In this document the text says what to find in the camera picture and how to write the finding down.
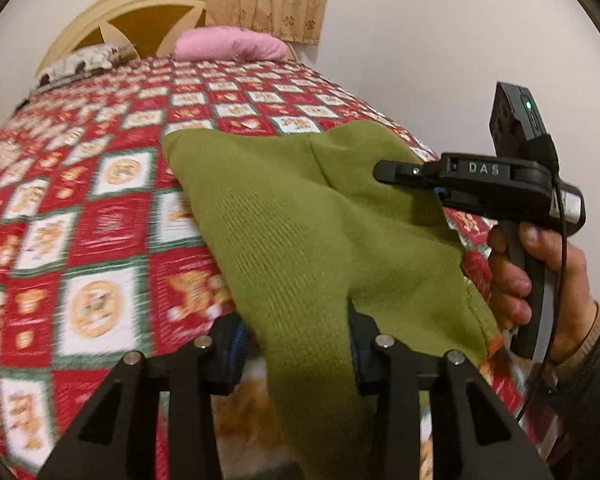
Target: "dark jacket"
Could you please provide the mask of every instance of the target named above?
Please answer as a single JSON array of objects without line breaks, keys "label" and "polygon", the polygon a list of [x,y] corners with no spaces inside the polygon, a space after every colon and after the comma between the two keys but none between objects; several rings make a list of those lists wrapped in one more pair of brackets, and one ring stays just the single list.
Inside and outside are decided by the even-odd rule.
[{"label": "dark jacket", "polygon": [[562,419],[570,451],[558,461],[556,480],[600,480],[600,337],[579,373],[545,393]]}]

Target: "device handle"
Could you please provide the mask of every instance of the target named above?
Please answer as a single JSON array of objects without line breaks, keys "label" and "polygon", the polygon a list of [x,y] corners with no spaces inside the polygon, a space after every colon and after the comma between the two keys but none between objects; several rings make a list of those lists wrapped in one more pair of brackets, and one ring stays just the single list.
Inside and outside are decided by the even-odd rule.
[{"label": "device handle", "polygon": [[540,363],[549,350],[554,326],[556,273],[524,250],[518,238],[518,224],[509,221],[500,224],[507,240],[509,259],[531,280],[531,293],[525,298],[531,307],[531,321],[512,332],[510,350],[524,359]]}]

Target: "green garment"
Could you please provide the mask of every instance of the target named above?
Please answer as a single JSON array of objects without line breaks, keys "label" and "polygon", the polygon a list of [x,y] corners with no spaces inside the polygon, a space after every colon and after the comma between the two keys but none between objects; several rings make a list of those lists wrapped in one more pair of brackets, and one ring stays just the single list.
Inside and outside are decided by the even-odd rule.
[{"label": "green garment", "polygon": [[283,137],[184,130],[162,146],[264,349],[270,396],[307,478],[364,478],[373,414],[354,383],[347,298],[429,354],[457,348],[477,364],[498,334],[434,193],[372,176],[381,158],[416,156],[366,121]]}]

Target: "beige knit cuff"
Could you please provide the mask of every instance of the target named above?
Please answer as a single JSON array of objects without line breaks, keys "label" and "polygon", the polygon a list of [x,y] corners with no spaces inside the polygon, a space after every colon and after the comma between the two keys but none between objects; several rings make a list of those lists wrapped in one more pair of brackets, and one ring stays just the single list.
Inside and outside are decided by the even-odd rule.
[{"label": "beige knit cuff", "polygon": [[597,305],[598,312],[596,314],[596,320],[593,322],[589,335],[587,335],[587,338],[584,340],[578,351],[565,362],[554,367],[555,374],[559,381],[567,381],[573,377],[587,360],[593,347],[598,342],[598,339],[600,338],[600,304],[598,303]]}]

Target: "curved headboard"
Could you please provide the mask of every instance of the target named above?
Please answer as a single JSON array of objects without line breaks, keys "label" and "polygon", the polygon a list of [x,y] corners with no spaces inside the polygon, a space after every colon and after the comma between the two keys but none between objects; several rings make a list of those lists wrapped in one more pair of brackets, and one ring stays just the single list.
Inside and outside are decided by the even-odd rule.
[{"label": "curved headboard", "polygon": [[[99,0],[75,18],[46,52],[38,71],[74,50],[130,43],[138,57],[165,56],[180,34],[205,24],[206,0]],[[298,60],[291,45],[289,59]]]}]

